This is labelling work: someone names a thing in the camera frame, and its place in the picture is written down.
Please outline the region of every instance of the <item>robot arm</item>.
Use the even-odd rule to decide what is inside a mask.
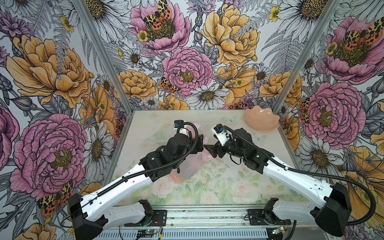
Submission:
[[[195,130],[195,139],[184,125]],[[154,212],[147,200],[140,200],[131,206],[114,207],[116,203],[134,191],[149,185],[157,179],[170,174],[179,167],[188,154],[202,152],[203,135],[196,127],[182,120],[175,121],[177,133],[168,140],[167,145],[148,153],[131,170],[103,188],[80,196],[69,198],[68,206],[77,240],[91,240],[104,229],[124,223],[139,223],[145,226]]]
[[[104,229],[124,223],[147,225],[154,214],[148,201],[140,200],[131,206],[113,205],[137,189],[169,174],[172,169],[178,168],[187,154],[201,152],[204,148],[213,157],[221,158],[225,154],[239,157],[248,168],[279,180],[310,201],[284,202],[272,198],[255,218],[270,224],[285,219],[316,223],[329,234],[337,237],[343,235],[351,213],[346,187],[339,183],[332,186],[308,175],[289,171],[289,166],[272,153],[256,149],[251,135],[242,128],[231,130],[230,135],[218,124],[212,129],[218,139],[217,143],[203,145],[203,135],[198,135],[195,129],[195,135],[198,137],[192,139],[191,133],[187,134],[187,130],[182,128],[184,124],[187,123],[175,121],[178,133],[169,139],[167,145],[148,153],[123,176],[91,194],[83,197],[75,194],[70,197],[68,206],[77,240],[91,240]]]
[[[347,188],[339,183],[335,186],[325,181],[319,181],[302,173],[288,171],[286,163],[263,149],[263,152],[253,148],[243,141],[252,142],[252,137],[244,129],[234,130],[230,135],[221,125],[216,125],[212,132],[218,139],[215,145],[204,145],[213,157],[223,157],[225,154],[239,157],[244,164],[260,174],[267,175],[296,190],[307,198],[308,202],[285,202],[272,198],[266,204],[263,214],[255,216],[260,220],[274,224],[285,219],[316,223],[321,229],[337,237],[341,237],[351,213],[351,203]]]

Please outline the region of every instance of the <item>floral table surface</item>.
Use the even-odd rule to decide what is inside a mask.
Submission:
[[[113,180],[127,172],[147,153],[165,145],[175,134],[173,121],[177,119],[199,124],[199,134],[208,136],[209,144],[216,142],[210,131],[212,126],[222,123],[233,129],[243,127],[252,135],[256,145],[293,166],[279,131],[257,131],[245,122],[244,116],[244,110],[136,111],[114,169]],[[271,197],[307,201],[279,181],[250,170],[244,164],[236,165],[225,156],[223,159],[208,159],[195,175],[183,183],[175,183],[169,175],[162,177],[134,192],[119,205],[134,204],[140,199],[147,199],[152,205],[266,204]]]

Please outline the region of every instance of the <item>plastic bag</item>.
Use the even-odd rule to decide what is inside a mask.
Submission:
[[[200,124],[193,123],[199,129]],[[186,126],[186,128],[192,132],[192,136],[195,137],[195,131],[190,126]],[[204,136],[203,144],[207,144],[208,137]],[[180,164],[180,173],[177,173],[177,169],[173,169],[171,173],[168,175],[168,179],[173,183],[182,183],[186,180],[190,179],[193,175],[195,175],[201,166],[209,160],[212,159],[212,156],[209,154],[207,150],[203,150],[202,152],[198,152],[197,154],[190,154],[186,157],[186,159]]]

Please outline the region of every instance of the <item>metal frame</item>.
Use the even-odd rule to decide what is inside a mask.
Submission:
[[[281,93],[279,94],[275,104],[273,105],[272,111],[274,114],[277,113],[280,106],[283,104],[285,98],[288,96],[289,91],[291,90],[296,79],[299,77],[301,69],[307,62],[312,49],[315,47],[315,44],[320,39],[321,34],[323,33],[325,26],[329,25],[331,17],[335,13],[337,7],[339,6],[341,0],[329,0],[326,4],[323,13],[321,14],[319,21],[317,22],[313,33],[308,37],[308,41],[305,44],[303,50],[301,51],[297,62],[295,63]]]
[[[248,209],[262,209],[264,205],[201,205],[201,206],[192,206],[192,205],[179,205],[179,206],[154,206],[154,211],[157,210],[167,210],[167,223],[164,226],[164,232],[179,232],[179,231],[188,231],[192,229],[196,230],[209,230],[210,232],[217,231],[251,231],[256,229],[265,229],[265,228],[278,228],[283,225],[271,225],[271,226],[250,226],[249,221],[244,220],[244,216],[247,214]],[[296,229],[305,229],[313,230],[318,229],[319,227],[316,224],[298,222]],[[121,226],[121,233],[129,232],[133,233],[141,229],[155,229],[158,230],[159,227],[124,227]],[[111,227],[103,232],[111,233],[110,238],[108,239],[121,239],[118,235],[119,228]],[[341,238],[331,236],[323,232],[324,239],[329,240],[341,240]],[[234,236],[223,237],[222,239],[239,239],[234,238]],[[96,240],[105,240],[106,238],[96,238]]]
[[[107,229],[101,233],[95,240],[135,240],[138,230],[135,229],[121,229],[119,230],[110,230]],[[265,239],[268,235],[265,228],[217,228],[217,229],[164,229],[162,233],[162,239],[165,240],[185,240],[185,239],[198,239],[198,240],[224,240],[224,239]],[[153,237],[147,237],[150,239],[157,240],[159,237],[159,232],[154,234]]]
[[[291,148],[291,145],[289,144],[288,142],[288,138],[287,136],[285,135],[284,133],[284,130],[283,128],[280,126],[277,128],[279,130],[279,133],[280,133],[280,136],[281,136],[281,139],[283,140],[284,142],[284,145],[289,153],[289,156],[291,157],[291,160],[293,162],[293,165],[295,166],[296,169],[300,169],[302,170],[303,168],[300,166],[300,164],[297,162],[296,160],[296,156],[295,156],[295,153],[293,152],[292,148]]]
[[[74,7],[76,8],[78,15],[83,23],[87,35],[89,36],[90,41],[92,41],[94,47],[96,48],[97,53],[99,54],[101,60],[104,63],[104,67],[108,72],[109,77],[111,78],[112,84],[116,89],[116,92],[120,96],[120,100],[124,108],[126,109],[129,115],[132,114],[132,107],[128,101],[128,98],[125,97],[125,92],[118,80],[115,68],[113,67],[112,61],[109,58],[107,50],[105,49],[103,40],[98,34],[98,30],[94,24],[93,18],[88,11],[88,7],[84,0],[72,1]]]
[[[129,128],[131,126],[131,123],[132,123],[132,120],[133,120],[133,117],[135,115],[135,111],[132,112],[131,115],[128,115],[127,116],[127,121],[125,123],[125,126],[121,132],[121,135],[120,135],[120,138],[119,138],[119,142],[115,148],[115,151],[113,153],[113,156],[112,156],[112,159],[109,163],[109,167],[108,167],[108,172],[107,172],[107,176],[104,178],[103,180],[103,187],[107,184],[109,184],[111,181],[112,181],[112,178],[113,178],[113,173],[114,173],[114,170],[116,168],[116,165],[118,163],[118,160],[119,160],[119,157],[120,157],[120,154],[121,154],[121,150],[124,146],[124,141],[128,135],[128,131],[129,131]]]

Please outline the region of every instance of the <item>white daisy illustration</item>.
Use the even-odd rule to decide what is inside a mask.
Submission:
[[[3,0],[4,5],[11,9],[13,13],[23,17],[35,17],[39,13],[41,6],[34,0]]]
[[[272,75],[272,71],[268,67],[260,67],[255,72],[257,81],[264,81]]]
[[[91,127],[91,141],[84,145],[84,162],[82,167],[86,167],[87,182],[101,182],[104,179],[109,164],[109,156],[113,150],[112,135],[107,131],[107,125],[101,122],[99,131],[96,132]]]
[[[329,28],[331,30],[336,30],[339,24],[344,21],[347,13],[351,11],[351,7],[348,3],[341,3],[336,9],[336,12],[331,17],[331,21],[329,22]]]
[[[154,7],[155,2],[156,2],[155,0],[131,0],[131,5],[132,7],[138,7],[141,4],[143,7],[146,8],[148,4]]]
[[[359,22],[367,18],[366,23],[384,17],[384,1],[382,0],[352,0],[351,17],[359,16]]]
[[[315,63],[317,62],[318,57],[316,54],[312,53],[307,62],[305,62],[304,67],[303,67],[303,72],[310,72],[311,69],[314,67]]]
[[[148,109],[157,109],[159,106],[159,100],[155,97],[149,97],[142,101],[143,105]]]
[[[229,94],[228,89],[218,89],[219,84],[214,83],[208,88],[202,85],[200,88],[191,91],[192,95],[185,99],[185,102],[190,108],[195,109],[217,109],[225,104],[225,99],[222,98]]]
[[[289,113],[289,107],[285,102],[283,102],[279,107],[279,110],[277,111],[277,115],[280,116],[280,120],[281,120],[286,118],[288,116],[288,113]]]
[[[124,52],[123,59],[131,67],[138,67],[143,63],[140,49],[127,50]]]
[[[297,146],[295,155],[304,171],[342,177],[343,175],[335,166],[342,165],[344,161],[340,156],[329,153],[330,149],[329,143],[323,142],[322,139],[317,139],[312,135],[312,138],[300,138],[300,143]],[[313,177],[329,182],[329,178]],[[334,183],[340,182],[339,180],[334,179],[332,179],[332,181]]]
[[[284,38],[292,34],[292,40],[298,38],[303,43],[313,31],[328,0],[283,0],[277,14],[283,20],[277,31],[285,31]]]
[[[69,19],[71,26],[77,26],[82,39],[86,32],[74,8],[73,1],[77,0],[58,0],[59,6],[63,9],[63,14]],[[126,0],[85,0],[88,10],[96,23],[101,38],[110,43],[123,39],[123,32],[127,31],[126,25],[129,23],[129,1]]]

